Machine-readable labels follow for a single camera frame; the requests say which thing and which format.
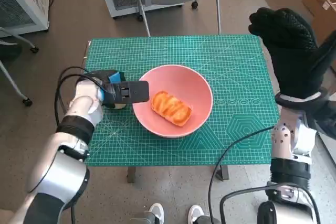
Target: green cutting mat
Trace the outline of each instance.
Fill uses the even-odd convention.
[[[207,122],[187,137],[161,138],[138,123],[131,106],[105,108],[89,166],[214,165],[231,142],[277,123],[271,82],[253,35],[94,39],[86,67],[117,69],[138,80],[165,64],[191,67],[209,82],[214,106]],[[270,146],[270,133],[260,133],[235,146],[223,163],[267,164]]]

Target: white shoe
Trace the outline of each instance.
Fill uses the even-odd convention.
[[[193,222],[202,215],[204,215],[202,208],[198,205],[193,205],[189,210],[188,224],[193,224]]]
[[[164,211],[163,207],[160,203],[154,203],[151,208],[149,209],[149,212],[152,212],[155,214],[155,216],[160,220],[160,224],[163,224],[164,222]]]

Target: chair leg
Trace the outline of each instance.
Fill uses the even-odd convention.
[[[138,1],[138,6],[139,6],[139,13],[143,16],[143,21],[145,23],[146,32],[147,32],[148,37],[150,37],[151,34],[149,32],[149,27],[148,27],[148,23],[147,23],[147,18],[146,18],[145,10],[143,8],[141,0],[137,0],[137,1]]]
[[[30,99],[28,97],[26,97],[24,94],[21,93],[20,89],[18,88],[18,86],[16,85],[15,81],[11,78],[11,76],[9,75],[7,69],[5,68],[5,66],[2,64],[2,62],[0,61],[0,69],[2,70],[2,72],[5,74],[5,76],[7,77],[7,79],[9,80],[9,82],[11,83],[11,85],[13,86],[15,92],[18,94],[19,97],[21,97],[23,99],[23,103],[25,104],[25,101],[30,101]]]
[[[222,28],[221,28],[221,21],[220,21],[220,5],[219,5],[219,0],[216,0],[216,5],[217,5],[217,25],[218,25],[218,35],[221,35],[222,33]]]
[[[6,30],[5,28],[1,27],[0,26],[0,31],[3,31],[4,33],[7,33],[9,35],[12,35],[13,37],[27,43],[28,45],[30,45],[31,48],[37,48],[33,43],[31,43],[28,39],[25,39],[23,37],[21,37],[20,35],[17,35],[17,34],[13,34],[11,33],[10,31]]]

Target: pastry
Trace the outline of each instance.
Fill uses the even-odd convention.
[[[166,91],[158,92],[151,101],[152,110],[167,121],[182,127],[190,118],[192,109]]]

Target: caster wheel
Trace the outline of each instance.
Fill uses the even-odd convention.
[[[138,14],[138,15],[137,15],[137,20],[138,20],[139,22],[143,22],[143,17],[142,17],[142,15]]]
[[[40,49],[38,47],[32,47],[30,50],[36,54]]]
[[[31,105],[33,105],[33,102],[27,98],[26,100],[23,100],[22,103],[26,106],[26,107],[30,107]]]
[[[194,2],[191,3],[191,8],[192,9],[197,9],[197,7],[198,7],[198,2],[197,1],[194,1]]]

